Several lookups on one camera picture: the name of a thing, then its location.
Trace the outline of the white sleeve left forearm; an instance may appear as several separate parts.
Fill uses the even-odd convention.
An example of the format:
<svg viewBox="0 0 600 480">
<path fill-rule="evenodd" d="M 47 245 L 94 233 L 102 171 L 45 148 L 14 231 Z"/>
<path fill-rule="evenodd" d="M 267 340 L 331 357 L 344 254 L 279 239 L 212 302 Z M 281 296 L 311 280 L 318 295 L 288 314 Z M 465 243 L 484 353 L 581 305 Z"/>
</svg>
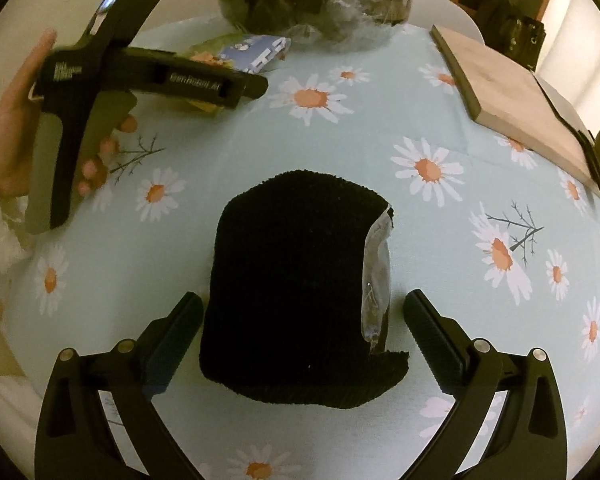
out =
<svg viewBox="0 0 600 480">
<path fill-rule="evenodd" d="M 28 255 L 18 200 L 29 194 L 31 142 L 20 127 L 0 127 L 0 277 Z"/>
</svg>

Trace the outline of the person left hand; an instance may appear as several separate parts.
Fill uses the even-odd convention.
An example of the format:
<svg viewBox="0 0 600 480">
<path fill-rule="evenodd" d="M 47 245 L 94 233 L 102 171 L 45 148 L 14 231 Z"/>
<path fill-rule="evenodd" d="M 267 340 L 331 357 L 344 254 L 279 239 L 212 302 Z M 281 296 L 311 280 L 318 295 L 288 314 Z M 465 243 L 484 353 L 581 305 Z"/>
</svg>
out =
<svg viewBox="0 0 600 480">
<path fill-rule="evenodd" d="M 0 203 L 12 202 L 29 194 L 32 151 L 40 106 L 30 99 L 30 91 L 46 58 L 56 42 L 57 32 L 50 28 L 42 33 L 40 40 L 22 63 L 14 79 L 0 99 Z M 76 185 L 82 197 L 99 190 L 108 179 L 105 159 L 118 148 L 117 139 L 110 134 L 100 141 L 97 155 L 81 167 L 81 179 Z"/>
</svg>

